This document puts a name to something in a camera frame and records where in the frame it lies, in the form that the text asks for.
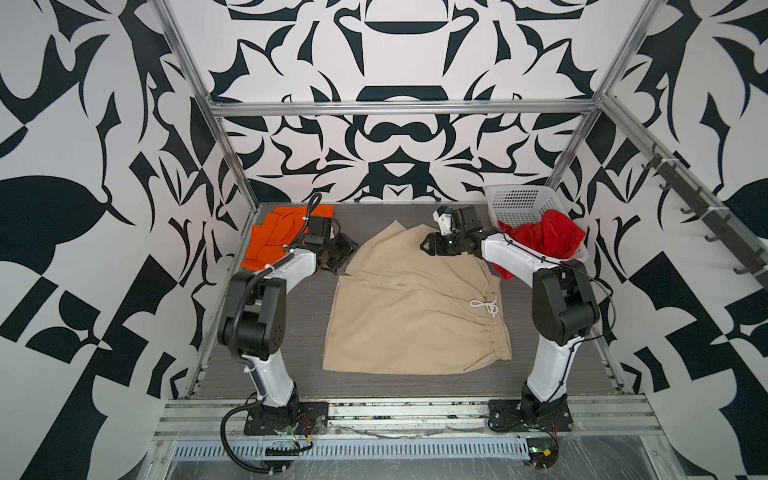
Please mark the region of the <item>orange shorts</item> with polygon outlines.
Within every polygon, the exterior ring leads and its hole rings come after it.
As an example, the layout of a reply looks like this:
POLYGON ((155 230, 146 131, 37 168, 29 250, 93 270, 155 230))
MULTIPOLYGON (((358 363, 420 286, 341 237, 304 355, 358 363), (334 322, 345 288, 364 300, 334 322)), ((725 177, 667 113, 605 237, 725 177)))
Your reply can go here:
POLYGON ((275 266, 284 258, 287 255, 286 246, 308 246, 306 239, 296 239, 300 233, 309 232, 305 226, 307 209, 307 206, 278 206, 267 213, 261 224, 252 227, 250 243, 240 266, 258 272, 267 266, 275 266))

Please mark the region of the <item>beige shorts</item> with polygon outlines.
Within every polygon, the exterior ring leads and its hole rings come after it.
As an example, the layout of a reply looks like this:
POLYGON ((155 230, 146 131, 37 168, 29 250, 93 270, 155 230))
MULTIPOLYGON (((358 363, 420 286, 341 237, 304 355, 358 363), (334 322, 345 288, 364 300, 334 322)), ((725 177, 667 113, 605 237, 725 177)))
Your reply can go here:
POLYGON ((432 228, 392 222, 338 278, 326 371, 453 375, 512 357, 501 280, 470 254, 429 256, 432 228))

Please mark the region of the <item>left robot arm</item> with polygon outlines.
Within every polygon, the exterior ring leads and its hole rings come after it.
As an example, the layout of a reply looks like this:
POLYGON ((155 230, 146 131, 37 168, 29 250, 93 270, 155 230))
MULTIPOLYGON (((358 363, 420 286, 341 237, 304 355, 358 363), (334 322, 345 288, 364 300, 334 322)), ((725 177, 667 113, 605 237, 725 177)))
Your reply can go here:
POLYGON ((255 387, 246 430, 263 433, 296 425, 300 401, 281 352, 288 294, 319 270, 337 273, 357 249, 327 207, 319 215, 270 213, 251 233, 241 270, 225 296, 217 341, 255 387))

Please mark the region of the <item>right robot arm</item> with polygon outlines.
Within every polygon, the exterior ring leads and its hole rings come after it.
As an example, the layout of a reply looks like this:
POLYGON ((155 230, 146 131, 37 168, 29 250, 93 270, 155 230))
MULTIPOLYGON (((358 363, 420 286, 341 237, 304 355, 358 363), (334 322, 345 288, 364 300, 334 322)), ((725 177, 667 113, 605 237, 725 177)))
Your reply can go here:
POLYGON ((556 260, 482 226, 476 210, 440 207, 432 214, 439 231, 420 245, 430 256, 473 254, 498 265, 532 289, 532 321, 539 334, 534 364, 520 400, 490 405, 489 427, 544 428, 569 416, 567 381, 579 348, 600 318, 592 279, 578 260, 556 260))

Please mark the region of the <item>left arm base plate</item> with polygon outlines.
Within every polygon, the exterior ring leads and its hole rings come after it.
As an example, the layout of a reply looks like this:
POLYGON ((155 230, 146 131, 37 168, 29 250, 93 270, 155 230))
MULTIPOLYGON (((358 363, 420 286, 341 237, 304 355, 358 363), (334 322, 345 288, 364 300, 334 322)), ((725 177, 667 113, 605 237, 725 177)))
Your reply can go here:
POLYGON ((327 402, 305 402, 284 407, 256 405, 247 412, 246 436, 266 436, 290 429, 295 435, 310 435, 326 426, 327 402))

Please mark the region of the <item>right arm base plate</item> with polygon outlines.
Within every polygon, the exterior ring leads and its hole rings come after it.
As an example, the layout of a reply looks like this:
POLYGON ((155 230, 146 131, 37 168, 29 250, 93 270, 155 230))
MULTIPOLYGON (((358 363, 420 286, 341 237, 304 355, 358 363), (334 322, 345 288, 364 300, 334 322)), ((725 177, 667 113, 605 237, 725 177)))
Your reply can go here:
POLYGON ((527 430, 571 430, 573 416, 567 405, 567 397, 551 402, 539 402, 535 397, 521 399, 496 399, 488 402, 488 427, 498 433, 527 430))

